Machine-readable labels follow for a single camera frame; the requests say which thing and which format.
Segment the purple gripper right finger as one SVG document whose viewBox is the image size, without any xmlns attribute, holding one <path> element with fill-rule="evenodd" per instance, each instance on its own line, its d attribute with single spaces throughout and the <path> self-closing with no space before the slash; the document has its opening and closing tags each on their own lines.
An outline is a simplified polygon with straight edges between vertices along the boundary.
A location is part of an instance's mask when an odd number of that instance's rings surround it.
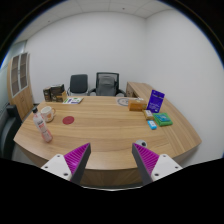
<svg viewBox="0 0 224 224">
<path fill-rule="evenodd" d="M 143 185 L 147 185 L 182 169 L 167 154 L 155 152 L 136 143 L 132 144 L 132 154 L 137 164 Z"/>
</svg>

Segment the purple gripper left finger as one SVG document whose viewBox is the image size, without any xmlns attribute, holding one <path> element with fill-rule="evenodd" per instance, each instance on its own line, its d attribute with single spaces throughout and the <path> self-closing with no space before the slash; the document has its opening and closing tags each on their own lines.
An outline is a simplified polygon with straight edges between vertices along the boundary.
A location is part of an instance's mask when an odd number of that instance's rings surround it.
<svg viewBox="0 0 224 224">
<path fill-rule="evenodd" d="M 65 155 L 56 154 L 42 169 L 79 185 L 90 154 L 91 145 L 87 143 Z"/>
</svg>

